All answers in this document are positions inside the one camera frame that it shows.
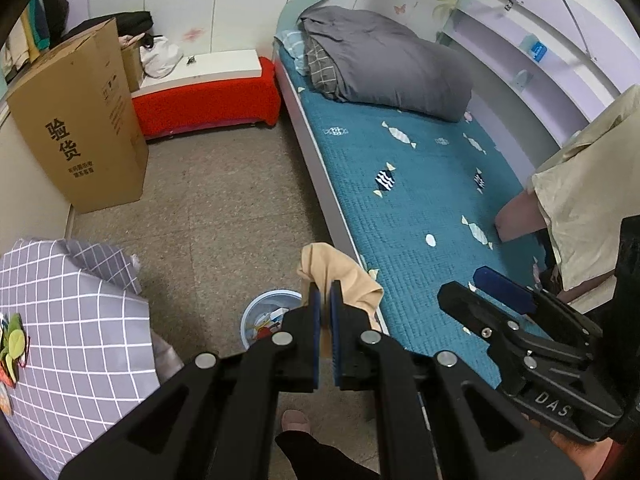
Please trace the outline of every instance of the blue pillow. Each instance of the blue pillow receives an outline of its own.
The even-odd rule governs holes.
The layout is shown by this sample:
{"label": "blue pillow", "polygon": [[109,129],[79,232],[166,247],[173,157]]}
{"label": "blue pillow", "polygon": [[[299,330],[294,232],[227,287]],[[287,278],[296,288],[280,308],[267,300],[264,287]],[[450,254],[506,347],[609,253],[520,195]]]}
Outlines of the blue pillow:
{"label": "blue pillow", "polygon": [[305,62],[305,38],[302,32],[293,28],[291,30],[283,30],[276,34],[275,37],[293,58],[296,71],[300,75],[306,75],[309,69]]}

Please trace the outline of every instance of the white bench top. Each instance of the white bench top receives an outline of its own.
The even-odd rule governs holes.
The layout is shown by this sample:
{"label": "white bench top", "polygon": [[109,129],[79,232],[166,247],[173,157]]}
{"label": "white bench top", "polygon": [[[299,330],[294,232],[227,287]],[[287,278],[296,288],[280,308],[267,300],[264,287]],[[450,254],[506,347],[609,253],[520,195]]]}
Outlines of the white bench top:
{"label": "white bench top", "polygon": [[172,72],[162,78],[145,76],[140,90],[131,94],[132,98],[151,94],[167,88],[222,81],[260,77],[262,67],[255,50],[229,50],[227,52],[211,52],[193,56],[195,62],[188,64],[190,56],[184,56]]}

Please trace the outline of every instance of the blue sticker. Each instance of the blue sticker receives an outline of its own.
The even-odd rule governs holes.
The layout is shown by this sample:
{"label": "blue sticker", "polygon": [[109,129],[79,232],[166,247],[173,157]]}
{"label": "blue sticker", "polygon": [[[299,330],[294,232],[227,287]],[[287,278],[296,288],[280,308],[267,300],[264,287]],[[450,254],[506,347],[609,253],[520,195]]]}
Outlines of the blue sticker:
{"label": "blue sticker", "polygon": [[542,58],[545,57],[547,50],[548,48],[544,44],[537,41],[531,47],[530,52],[531,52],[531,55],[533,56],[534,61],[539,63],[542,60]]}

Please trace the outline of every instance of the teal bedspread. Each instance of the teal bedspread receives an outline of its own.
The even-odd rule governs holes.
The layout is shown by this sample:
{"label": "teal bedspread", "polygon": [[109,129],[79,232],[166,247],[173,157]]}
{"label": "teal bedspread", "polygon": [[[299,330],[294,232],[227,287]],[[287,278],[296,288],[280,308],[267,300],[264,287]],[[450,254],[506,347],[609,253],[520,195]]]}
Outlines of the teal bedspread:
{"label": "teal bedspread", "polygon": [[542,248],[533,236],[501,244],[493,226],[500,208],[522,190],[504,157],[469,114],[445,123],[332,102],[312,90],[282,49],[280,58],[356,248],[367,269],[378,270],[390,334],[414,352],[452,350],[495,386],[499,374],[487,344],[442,313],[436,295],[443,283],[472,282],[481,266],[533,284]]}

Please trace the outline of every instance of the wall shelf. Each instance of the wall shelf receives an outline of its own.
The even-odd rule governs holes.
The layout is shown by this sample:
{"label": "wall shelf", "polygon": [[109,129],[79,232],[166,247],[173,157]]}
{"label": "wall shelf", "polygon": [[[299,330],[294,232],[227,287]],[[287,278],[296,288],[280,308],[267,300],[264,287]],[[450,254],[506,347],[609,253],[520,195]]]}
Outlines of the wall shelf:
{"label": "wall shelf", "polygon": [[[443,32],[510,86],[559,146],[589,123],[537,63],[482,23],[456,10]],[[532,78],[524,90],[519,91],[514,88],[513,81],[522,70],[529,72]]]}
{"label": "wall shelf", "polygon": [[[584,43],[562,0],[519,0],[584,53]],[[575,0],[567,0],[580,24],[593,62],[620,93],[640,80],[640,59],[616,33]]]}
{"label": "wall shelf", "polygon": [[[490,7],[473,0],[462,5],[459,10],[494,31],[516,48],[519,48],[522,41],[530,35],[529,31],[511,20],[502,7]],[[605,105],[587,83],[553,51],[547,51],[537,66],[564,91],[589,122],[604,110]]]}

